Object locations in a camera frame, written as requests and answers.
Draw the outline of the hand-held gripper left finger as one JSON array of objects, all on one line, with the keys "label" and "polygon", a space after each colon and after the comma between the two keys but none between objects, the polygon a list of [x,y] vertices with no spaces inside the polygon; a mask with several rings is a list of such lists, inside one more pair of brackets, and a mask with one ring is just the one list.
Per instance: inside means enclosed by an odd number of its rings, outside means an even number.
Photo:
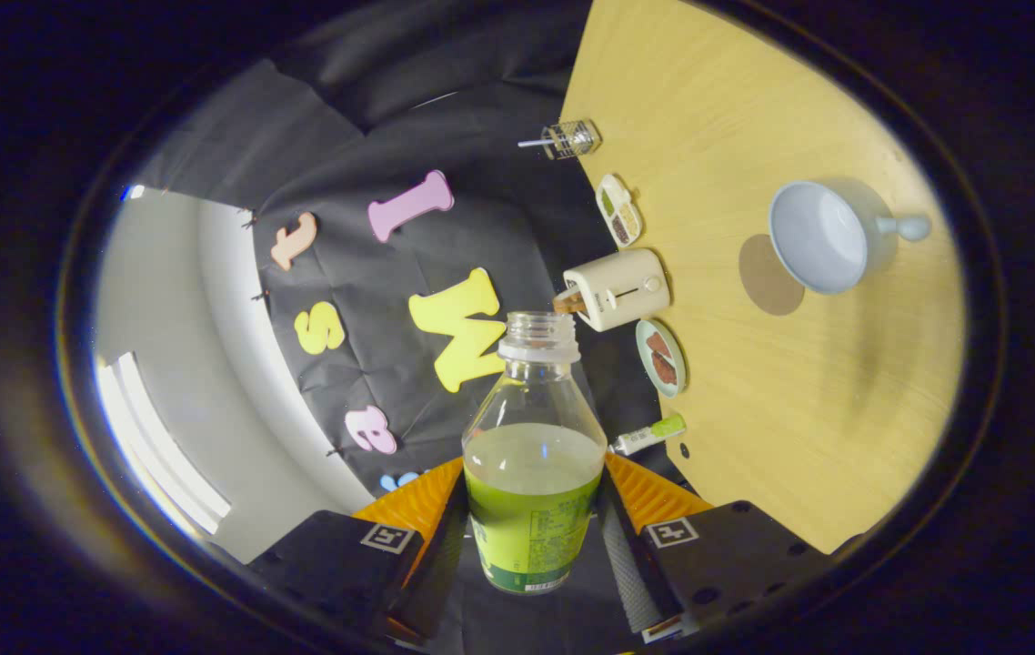
[{"label": "hand-held gripper left finger", "polygon": [[352,515],[319,510],[252,560],[260,579],[368,637],[435,637],[467,530],[463,460]]}]

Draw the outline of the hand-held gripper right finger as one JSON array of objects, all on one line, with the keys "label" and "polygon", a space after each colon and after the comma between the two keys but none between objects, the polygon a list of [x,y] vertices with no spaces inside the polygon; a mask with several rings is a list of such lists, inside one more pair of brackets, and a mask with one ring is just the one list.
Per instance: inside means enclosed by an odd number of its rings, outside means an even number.
[{"label": "hand-held gripper right finger", "polygon": [[609,452],[598,519],[618,596],[645,642],[691,637],[775,604],[840,559],[746,500],[710,505]]}]

